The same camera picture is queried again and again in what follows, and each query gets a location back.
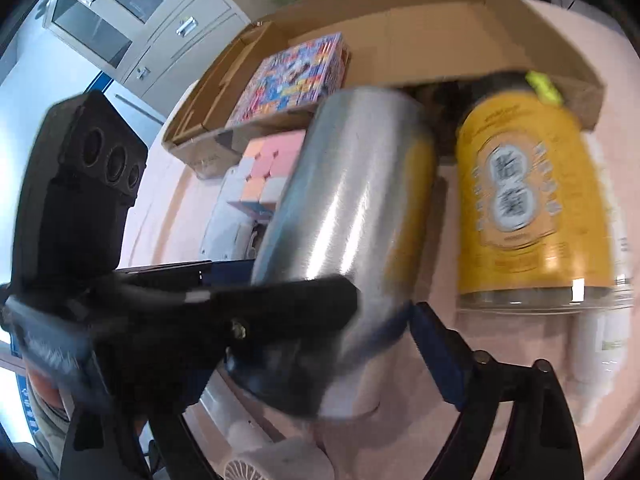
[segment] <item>fan grille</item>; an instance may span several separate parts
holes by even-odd
[[[225,467],[225,480],[269,480],[243,460],[232,460]]]

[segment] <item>silver metal can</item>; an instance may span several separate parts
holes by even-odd
[[[253,282],[342,274],[360,291],[359,311],[335,337],[231,356],[227,370],[239,385],[291,415],[351,418],[376,408],[406,325],[435,170],[433,138],[415,100],[368,87],[326,99]]]

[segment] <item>small white fan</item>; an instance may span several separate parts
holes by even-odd
[[[225,480],[334,480],[334,467],[313,443],[295,437],[274,444],[217,372],[200,402],[234,450]]]
[[[334,467],[316,446],[296,437],[234,457],[225,480],[334,480]]]

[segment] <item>yellow canister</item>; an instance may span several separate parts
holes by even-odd
[[[599,307],[614,281],[607,218],[577,119],[523,75],[471,95],[456,144],[460,308]]]

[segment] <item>gray metal cabinet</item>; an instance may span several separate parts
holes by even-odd
[[[206,31],[194,45],[173,60],[166,71],[142,95],[132,89],[138,82],[136,73],[129,76],[129,79],[135,80],[132,80],[130,85],[127,80],[125,86],[153,109],[168,116],[187,87],[204,73],[245,25],[245,20],[237,14],[229,15],[221,23],[214,24],[214,27]]]
[[[231,0],[49,0],[44,21],[163,114],[247,22]]]

